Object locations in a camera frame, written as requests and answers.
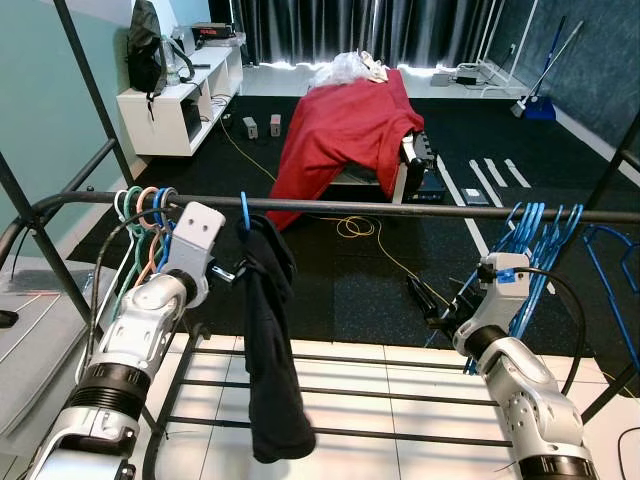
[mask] red fabric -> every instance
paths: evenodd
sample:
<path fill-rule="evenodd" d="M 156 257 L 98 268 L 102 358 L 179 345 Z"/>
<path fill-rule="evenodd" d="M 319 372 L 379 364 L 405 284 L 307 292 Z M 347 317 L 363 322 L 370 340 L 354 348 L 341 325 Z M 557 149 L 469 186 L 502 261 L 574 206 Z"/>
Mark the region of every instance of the red fabric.
<path fill-rule="evenodd" d="M 375 170 L 382 191 L 392 196 L 402 137 L 423 130 L 424 120 L 411 108 L 400 72 L 387 73 L 388 83 L 358 79 L 314 88 L 300 99 L 271 198 L 315 200 L 349 161 Z M 267 214 L 279 230 L 299 215 Z"/>

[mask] black floor mat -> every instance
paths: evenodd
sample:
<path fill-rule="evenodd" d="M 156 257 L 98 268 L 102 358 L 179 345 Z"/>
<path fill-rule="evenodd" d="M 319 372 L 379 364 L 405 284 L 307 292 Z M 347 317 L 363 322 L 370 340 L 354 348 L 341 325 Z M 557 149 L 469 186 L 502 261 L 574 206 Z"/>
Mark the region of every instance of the black floor mat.
<path fill-rule="evenodd" d="M 296 98 L 238 97 L 230 105 L 234 123 L 229 129 L 239 147 L 274 175 L 277 173 L 285 137 L 268 137 L 272 113 L 282 115 L 283 132 L 293 114 Z M 469 167 L 476 159 L 494 183 L 505 206 L 517 201 L 545 201 L 549 207 L 585 201 L 607 164 L 589 147 L 555 122 L 515 119 L 511 101 L 492 100 L 412 100 L 414 109 L 425 118 L 432 145 L 440 152 L 458 188 L 481 188 Z M 252 116 L 260 138 L 249 141 L 241 122 Z M 494 159 L 509 187 L 498 188 L 482 159 Z M 512 159 L 533 188 L 520 187 L 504 165 Z M 246 160 L 219 130 L 214 130 L 193 158 L 156 158 L 137 180 L 138 184 L 173 185 L 185 194 L 266 197 L 271 181 Z M 616 174 L 599 209 L 640 209 L 639 190 L 621 174 Z M 325 198 L 335 198 L 327 192 Z M 450 195 L 445 203 L 453 204 Z M 222 209 L 228 222 L 240 212 Z M 466 279 L 478 260 L 478 252 L 462 219 L 385 218 L 382 239 L 394 257 L 413 269 L 439 291 L 449 294 L 448 278 Z M 115 225 L 113 212 L 107 213 L 71 255 L 74 260 L 95 261 L 100 244 Z M 489 246 L 500 235 L 502 221 L 478 221 Z M 640 238 L 637 226 L 622 230 Z M 335 233 L 335 223 L 303 217 L 284 234 L 294 252 L 299 274 L 296 298 L 290 309 L 294 338 L 358 341 L 396 345 L 423 345 L 427 330 L 420 311 L 405 286 L 405 273 L 380 251 L 376 237 L 346 240 Z M 106 265 L 115 267 L 126 248 L 122 237 L 112 249 Z M 609 255 L 607 249 L 602 252 Z M 223 266 L 232 266 L 239 256 L 232 229 L 221 233 L 215 254 Z M 607 362 L 607 371 L 619 372 L 628 359 L 619 346 L 611 310 L 603 301 L 603 289 L 595 270 L 586 260 L 582 242 L 577 242 L 561 265 L 588 305 L 588 339 L 598 360 Z M 619 282 L 619 275 L 611 272 Z M 637 343 L 640 306 L 637 296 L 620 297 L 629 315 Z M 206 321 L 214 333 L 239 334 L 242 305 L 238 292 L 218 286 L 189 317 Z M 545 294 L 538 306 L 525 341 L 537 352 L 570 355 L 575 326 L 558 296 Z M 437 336 L 434 346 L 450 348 Z"/>

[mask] backpack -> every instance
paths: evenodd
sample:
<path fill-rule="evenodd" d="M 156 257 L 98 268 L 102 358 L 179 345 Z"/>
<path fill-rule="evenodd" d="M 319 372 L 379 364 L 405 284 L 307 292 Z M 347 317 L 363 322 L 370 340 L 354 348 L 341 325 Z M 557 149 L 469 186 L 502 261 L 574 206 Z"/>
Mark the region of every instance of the backpack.
<path fill-rule="evenodd" d="M 195 73 L 193 64 L 178 44 L 172 39 L 167 40 L 176 55 L 187 64 L 189 76 L 180 77 L 180 81 L 188 82 Z M 147 94 L 147 108 L 153 119 L 153 99 L 162 93 L 167 84 L 167 64 L 162 49 L 160 22 L 156 9 L 149 0 L 136 0 L 133 7 L 127 43 L 127 66 L 131 86 Z"/>

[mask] white plastic bag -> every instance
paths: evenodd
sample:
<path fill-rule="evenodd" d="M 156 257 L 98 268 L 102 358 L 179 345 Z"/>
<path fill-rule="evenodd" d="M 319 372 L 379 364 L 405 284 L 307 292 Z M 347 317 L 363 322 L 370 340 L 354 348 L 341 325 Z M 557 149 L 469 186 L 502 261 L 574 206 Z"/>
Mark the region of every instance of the white plastic bag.
<path fill-rule="evenodd" d="M 311 79 L 311 88 L 352 83 L 357 78 L 369 78 L 370 75 L 358 52 L 340 53 L 333 62 L 316 72 Z"/>

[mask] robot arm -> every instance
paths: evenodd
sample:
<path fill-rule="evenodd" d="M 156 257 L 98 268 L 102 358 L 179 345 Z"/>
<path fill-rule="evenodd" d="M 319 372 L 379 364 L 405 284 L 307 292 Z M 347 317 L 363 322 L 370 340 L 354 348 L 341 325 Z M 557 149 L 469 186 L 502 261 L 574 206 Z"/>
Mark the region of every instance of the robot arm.
<path fill-rule="evenodd" d="M 129 465 L 147 392 L 185 308 L 207 296 L 206 270 L 224 216 L 198 203 L 173 231 L 163 273 L 124 296 L 108 328 L 40 447 L 28 480 L 131 480 Z"/>
<path fill-rule="evenodd" d="M 517 338 L 505 333 L 529 295 L 525 255 L 492 253 L 478 277 L 487 295 L 453 336 L 462 355 L 477 361 L 491 397 L 502 409 L 524 480 L 595 480 L 583 425 L 547 367 Z"/>

